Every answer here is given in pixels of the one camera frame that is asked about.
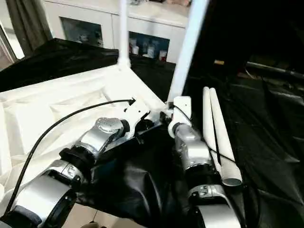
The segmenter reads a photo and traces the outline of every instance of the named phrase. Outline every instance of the curtain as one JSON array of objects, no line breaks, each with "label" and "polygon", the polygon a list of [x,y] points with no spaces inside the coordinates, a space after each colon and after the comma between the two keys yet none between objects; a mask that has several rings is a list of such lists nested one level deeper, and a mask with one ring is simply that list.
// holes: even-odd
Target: curtain
[{"label": "curtain", "polygon": [[40,0],[6,0],[10,19],[24,55],[51,39]]}]

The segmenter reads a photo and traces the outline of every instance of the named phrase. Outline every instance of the floor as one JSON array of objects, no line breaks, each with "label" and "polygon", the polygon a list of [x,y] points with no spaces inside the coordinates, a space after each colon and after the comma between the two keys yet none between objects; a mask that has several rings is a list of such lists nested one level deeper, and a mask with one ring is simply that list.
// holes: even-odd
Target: floor
[{"label": "floor", "polygon": [[144,228],[129,219],[118,218],[79,204],[75,204],[63,228],[80,228],[92,220],[106,228]]}]

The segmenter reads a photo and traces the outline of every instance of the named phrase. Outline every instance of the white metal pole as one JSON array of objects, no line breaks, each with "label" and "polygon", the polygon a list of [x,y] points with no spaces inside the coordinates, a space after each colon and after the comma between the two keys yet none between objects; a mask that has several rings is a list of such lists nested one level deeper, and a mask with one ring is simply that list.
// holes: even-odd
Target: white metal pole
[{"label": "white metal pole", "polygon": [[119,46],[119,67],[130,67],[129,59],[129,31],[128,21],[128,0],[120,0],[120,46]]},{"label": "white metal pole", "polygon": [[192,1],[186,35],[175,67],[168,102],[173,102],[176,96],[182,95],[208,5],[209,0]]}]

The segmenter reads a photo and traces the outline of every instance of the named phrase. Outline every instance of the cabinet glass door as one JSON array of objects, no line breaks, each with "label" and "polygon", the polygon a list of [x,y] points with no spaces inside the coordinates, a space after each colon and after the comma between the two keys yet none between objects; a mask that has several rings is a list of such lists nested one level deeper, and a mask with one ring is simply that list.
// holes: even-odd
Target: cabinet glass door
[{"label": "cabinet glass door", "polygon": [[104,47],[100,24],[60,17],[67,40],[97,47]]},{"label": "cabinet glass door", "polygon": [[137,32],[130,32],[129,37],[131,53],[166,61],[170,43],[169,39]]}]

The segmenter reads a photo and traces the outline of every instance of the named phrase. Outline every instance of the black cable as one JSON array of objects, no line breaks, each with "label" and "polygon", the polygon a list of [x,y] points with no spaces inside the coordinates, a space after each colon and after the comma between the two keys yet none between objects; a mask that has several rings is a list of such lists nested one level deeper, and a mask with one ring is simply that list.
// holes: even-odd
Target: black cable
[{"label": "black cable", "polygon": [[26,159],[24,165],[23,165],[23,168],[21,170],[21,173],[18,177],[18,180],[17,180],[17,183],[16,183],[16,186],[14,188],[14,191],[13,191],[13,194],[10,198],[10,201],[6,207],[6,210],[5,210],[5,215],[10,211],[15,199],[16,199],[16,196],[17,196],[17,193],[19,191],[19,188],[20,188],[20,185],[21,185],[21,182],[22,182],[22,179],[24,177],[24,174],[25,174],[25,171],[26,169],[28,168],[28,165],[29,165],[29,162],[35,152],[35,150],[37,149],[39,143],[42,141],[42,139],[47,135],[47,133],[49,133],[54,127],[56,127],[57,125],[59,125],[60,123],[62,123],[63,121],[65,121],[66,119],[70,118],[71,116],[73,115],[76,115],[80,112],[83,112],[83,111],[86,111],[88,109],[92,109],[92,108],[96,108],[96,107],[99,107],[99,106],[103,106],[103,105],[109,105],[109,104],[113,104],[113,103],[118,103],[118,102],[129,102],[130,104],[132,104],[132,102],[134,102],[134,100],[115,100],[115,101],[108,101],[108,102],[104,102],[104,103],[100,103],[100,104],[95,104],[95,105],[92,105],[92,106],[89,106],[89,107],[86,107],[86,108],[82,108],[82,109],[79,109],[65,117],[63,117],[62,119],[58,120],[56,123],[54,123],[52,126],[50,126],[45,132],[43,132],[43,134],[38,138],[38,140],[36,141],[35,145],[33,146],[33,148],[31,149],[31,151],[29,152],[28,154],[28,158]]}]

